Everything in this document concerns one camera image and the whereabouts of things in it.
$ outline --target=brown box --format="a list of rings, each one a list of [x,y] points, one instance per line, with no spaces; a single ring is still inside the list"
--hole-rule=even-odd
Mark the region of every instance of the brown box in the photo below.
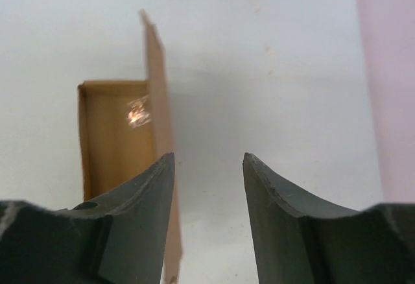
[[[147,79],[85,81],[78,87],[79,136],[84,173],[84,200],[101,195],[173,152],[164,51],[155,26],[142,13]],[[152,121],[128,125],[128,103],[150,95]],[[177,185],[165,249],[165,280],[178,279],[182,242]]]

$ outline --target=cardboard flap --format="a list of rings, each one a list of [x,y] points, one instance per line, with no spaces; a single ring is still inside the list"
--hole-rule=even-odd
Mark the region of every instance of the cardboard flap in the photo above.
[[[148,91],[150,93],[154,142],[156,144],[156,156],[160,158],[165,153],[174,152],[169,93],[165,77],[164,49],[158,38],[156,27],[150,22],[144,11],[141,11],[140,14],[145,30]],[[166,283],[177,282],[181,257],[182,242],[177,183],[175,183],[165,251]]]

